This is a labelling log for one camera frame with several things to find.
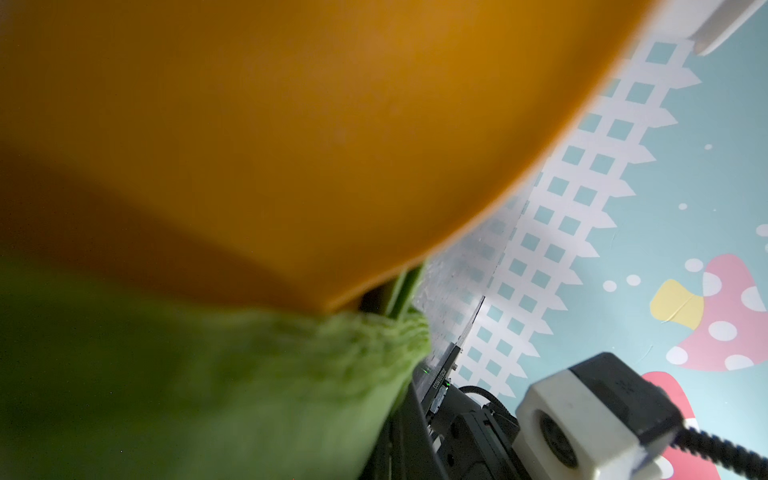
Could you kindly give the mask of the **orange plastic spoon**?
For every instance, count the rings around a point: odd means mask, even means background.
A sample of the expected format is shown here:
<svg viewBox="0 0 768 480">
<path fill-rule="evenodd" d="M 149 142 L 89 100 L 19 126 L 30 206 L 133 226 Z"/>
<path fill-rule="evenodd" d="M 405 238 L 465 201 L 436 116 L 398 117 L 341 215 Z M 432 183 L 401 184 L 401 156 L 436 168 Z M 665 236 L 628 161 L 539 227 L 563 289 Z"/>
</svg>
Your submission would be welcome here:
<svg viewBox="0 0 768 480">
<path fill-rule="evenodd" d="M 1 245 L 338 309 L 495 210 L 650 1 L 5 1 Z"/>
</svg>

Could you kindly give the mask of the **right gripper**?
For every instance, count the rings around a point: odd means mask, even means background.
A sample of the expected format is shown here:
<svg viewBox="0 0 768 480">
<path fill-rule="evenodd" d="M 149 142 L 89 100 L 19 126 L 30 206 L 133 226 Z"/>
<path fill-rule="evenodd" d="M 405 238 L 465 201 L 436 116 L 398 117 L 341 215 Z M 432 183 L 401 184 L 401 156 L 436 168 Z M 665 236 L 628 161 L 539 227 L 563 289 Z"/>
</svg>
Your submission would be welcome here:
<svg viewBox="0 0 768 480">
<path fill-rule="evenodd" d="M 526 479 L 513 451 L 517 419 L 489 391 L 441 386 L 427 404 L 430 441 L 443 479 Z"/>
</svg>

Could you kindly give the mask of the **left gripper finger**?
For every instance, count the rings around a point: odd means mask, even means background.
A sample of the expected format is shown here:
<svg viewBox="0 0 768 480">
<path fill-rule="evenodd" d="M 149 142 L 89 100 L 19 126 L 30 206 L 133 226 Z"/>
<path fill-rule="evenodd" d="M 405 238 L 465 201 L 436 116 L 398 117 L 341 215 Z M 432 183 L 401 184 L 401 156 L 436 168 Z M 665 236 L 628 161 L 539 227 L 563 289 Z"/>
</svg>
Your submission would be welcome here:
<svg viewBox="0 0 768 480">
<path fill-rule="evenodd" d="M 443 480 L 445 469 L 434 452 L 425 414 L 410 383 L 389 421 L 389 479 Z"/>
</svg>

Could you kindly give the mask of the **green paper napkin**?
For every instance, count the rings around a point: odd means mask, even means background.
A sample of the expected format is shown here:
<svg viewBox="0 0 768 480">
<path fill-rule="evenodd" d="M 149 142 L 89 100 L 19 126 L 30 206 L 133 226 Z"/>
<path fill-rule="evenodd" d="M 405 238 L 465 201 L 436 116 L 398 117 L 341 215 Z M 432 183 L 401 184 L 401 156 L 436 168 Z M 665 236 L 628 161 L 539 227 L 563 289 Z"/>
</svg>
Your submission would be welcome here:
<svg viewBox="0 0 768 480">
<path fill-rule="evenodd" d="M 1 260 L 5 479 L 354 479 L 427 319 L 157 299 Z"/>
</svg>

